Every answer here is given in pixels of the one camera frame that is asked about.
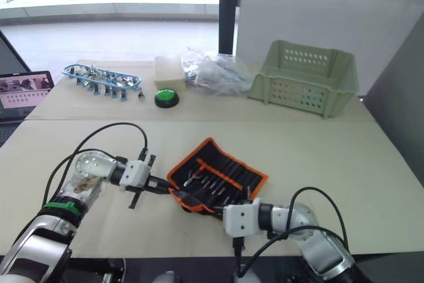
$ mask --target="black cable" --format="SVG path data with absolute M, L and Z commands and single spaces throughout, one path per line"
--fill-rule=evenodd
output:
M 65 159 L 63 159 L 63 161 L 61 161 L 61 162 L 59 163 L 59 165 L 57 165 L 57 166 L 55 167 L 55 169 L 54 169 L 54 170 L 52 171 L 52 173 L 50 174 L 50 177 L 48 178 L 48 181 L 47 181 L 47 184 L 46 184 L 46 189 L 44 190 L 44 197 L 43 197 L 43 200 L 42 200 L 42 205 L 41 205 L 41 207 L 44 207 L 44 205 L 46 205 L 46 203 L 47 203 L 47 197 L 48 197 L 48 192 L 50 191 L 50 186 L 51 186 L 51 184 L 52 184 L 52 181 L 53 181 L 54 176 L 56 175 L 56 173 L 58 172 L 58 170 L 60 169 L 60 167 L 62 167 L 62 165 L 63 165 L 65 162 L 67 162 L 68 160 L 70 160 L 70 158 L 73 158 L 75 155 L 80 154 L 80 153 L 82 153 L 82 152 L 89 152 L 89 151 L 91 151 L 91 150 L 96 150 L 97 152 L 102 152 L 103 154 L 105 154 L 105 155 L 107 155 L 107 156 L 109 156 L 109 157 L 111 157 L 111 158 L 115 158 L 114 156 L 112 156 L 112 155 L 108 154 L 107 152 L 104 152 L 104 151 L 99 150 L 99 149 L 96 149 L 96 148 L 86 148 L 86 149 L 79 150 L 79 151 L 77 151 L 77 152 L 75 152 L 75 153 L 73 153 L 73 154 L 71 154 L 71 155 L 67 156 Z M 62 188 L 62 185 L 63 185 L 63 183 L 64 183 L 64 176 L 65 176 L 65 175 L 63 175 L 63 176 L 62 176 L 62 178 L 60 179 L 60 182 L 59 182 L 59 184 L 58 184 L 58 187 L 56 188 L 56 192 L 59 192 L 59 191 L 60 191 L 60 188 Z
M 66 167 L 65 167 L 65 170 L 64 170 L 64 172 L 63 172 L 63 174 L 62 174 L 62 179 L 61 180 L 65 180 L 65 177 L 66 177 L 66 174 L 68 173 L 68 170 L 69 170 L 69 168 L 70 168 L 70 166 L 71 166 L 71 163 L 72 163 L 72 160 L 74 159 L 74 156 L 75 155 L 77 155 L 78 154 L 78 151 L 80 150 L 80 148 L 91 138 L 91 137 L 93 137 L 94 135 L 96 135 L 97 133 L 99 133 L 99 132 L 101 132 L 101 131 L 103 131 L 103 130 L 105 130 L 105 129 L 108 129 L 109 127 L 113 127 L 113 126 L 118 126 L 118 125 L 128 125 L 128 126 L 134 126 L 134 127 L 136 127 L 142 134 L 143 134 L 143 137 L 144 137 L 144 147 L 142 148 L 142 150 L 141 150 L 141 152 L 140 152 L 140 155 L 138 156 L 138 159 L 139 160 L 144 160 L 145 158 L 146 158 L 146 154 L 147 154 L 147 135 L 146 135 L 146 133 L 144 132 L 144 130 L 141 128 L 141 127 L 139 127 L 138 125 L 136 125 L 136 124 L 133 124 L 133 123 L 130 123 L 130 122 L 117 122 L 117 123 L 112 123 L 112 124 L 108 124 L 108 125 L 105 125 L 105 126 L 103 126 L 103 127 L 100 127 L 99 129 L 96 129 L 94 132 L 92 132 L 91 134 L 89 134 L 87 137 L 85 137 L 79 144 L 78 144 L 78 146 L 75 148 L 75 150 L 74 150 L 74 153 L 72 154 L 72 156 L 69 158 L 69 161 L 68 161 L 68 163 L 66 164 Z M 57 195 L 58 195 L 58 193 L 59 193 L 59 191 L 60 191 L 60 187 L 58 187 L 57 189 L 56 189 L 56 191 L 54 192 L 54 194 L 53 194 L 53 196 L 52 196 L 52 198 L 54 198 L 54 197 L 56 197 Z
M 301 231 L 301 230 L 320 230 L 323 232 L 326 232 L 329 235 L 334 236 L 335 238 L 337 238 L 341 243 L 343 243 L 343 239 L 340 238 L 340 236 L 334 232 L 332 232 L 331 230 L 328 230 L 326 228 L 322 228 L 319 227 L 317 225 L 302 225 L 301 227 L 296 227 L 296 228 L 292 228 L 292 229 L 288 229 L 287 231 L 284 231 L 283 233 L 275 236 L 274 238 L 272 238 L 271 240 L 269 240 L 267 243 L 265 243 L 259 250 L 257 250 L 255 252 L 255 254 L 250 258 L 250 260 L 247 262 L 246 266 L 243 267 L 243 271 L 239 272 L 237 274 L 237 276 L 239 278 L 242 278 L 247 271 L 249 270 L 249 268 L 253 265 L 253 263 L 256 261 L 256 259 L 267 249 L 269 248 L 271 245 L 273 245 L 275 242 L 280 241 L 282 239 L 286 239 L 289 235 L 291 235 L 292 233 Z
M 343 232 L 343 241 L 344 242 L 344 247 L 346 248 L 347 251 L 349 251 L 349 245 L 348 245 L 348 240 L 347 240 L 347 233 L 346 233 L 346 227 L 345 227 L 345 223 L 343 221 L 343 217 L 340 213 L 340 210 L 338 209 L 336 203 L 331 199 L 331 197 L 329 195 L 327 195 L 323 190 L 316 188 L 316 187 L 304 187 L 299 189 L 298 191 L 296 191 L 294 193 L 294 195 L 291 197 L 291 201 L 290 201 L 290 208 L 289 208 L 289 213 L 287 216 L 287 223 L 286 223 L 286 229 L 290 229 L 290 222 L 292 221 L 292 214 L 293 214 L 293 209 L 294 209 L 294 203 L 296 201 L 296 198 L 298 197 L 298 195 L 300 195 L 302 192 L 305 192 L 306 190 L 313 190 L 316 192 L 319 192 L 321 195 L 323 195 L 324 197 L 326 197 L 328 199 L 328 201 L 331 203 L 331 205 L 333 206 L 334 210 L 336 211 L 337 217 L 339 218 L 339 222 L 340 222 L 340 226 L 342 228 L 342 232 Z

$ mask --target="floor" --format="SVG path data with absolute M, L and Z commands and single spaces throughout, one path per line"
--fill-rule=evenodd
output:
M 153 60 L 187 54 L 188 47 L 217 53 L 218 22 L 103 21 L 1 26 L 32 71 L 53 80 L 78 60 Z

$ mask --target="laptop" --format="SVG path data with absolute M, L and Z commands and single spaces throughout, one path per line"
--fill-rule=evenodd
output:
M 49 71 L 0 74 L 0 147 L 53 86 Z

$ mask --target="green band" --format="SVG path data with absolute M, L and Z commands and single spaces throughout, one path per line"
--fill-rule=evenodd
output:
M 81 215 L 82 213 L 75 207 L 75 202 L 48 202 L 43 208 L 60 208 L 72 212 L 74 215 Z

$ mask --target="green button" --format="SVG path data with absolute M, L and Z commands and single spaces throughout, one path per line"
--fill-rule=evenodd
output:
M 175 97 L 175 91 L 171 89 L 161 89 L 156 96 L 160 101 L 171 101 Z

